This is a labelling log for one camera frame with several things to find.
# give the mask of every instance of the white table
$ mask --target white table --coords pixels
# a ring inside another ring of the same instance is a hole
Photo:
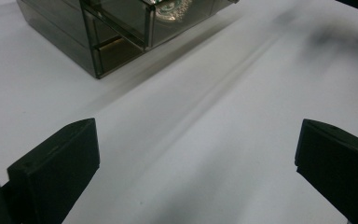
[[[358,136],[358,10],[241,0],[96,80],[0,0],[1,185],[90,117],[101,168],[65,223],[345,223],[294,157],[304,118]]]

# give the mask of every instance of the glass box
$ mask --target glass box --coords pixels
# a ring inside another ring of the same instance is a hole
[[[17,0],[27,22],[101,78],[235,0]]]

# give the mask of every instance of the white surface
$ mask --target white surface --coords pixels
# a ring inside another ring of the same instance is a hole
[[[0,183],[94,117],[101,168],[65,223],[345,223],[296,173],[304,118],[358,136],[358,10],[241,0],[96,80],[0,1]]]

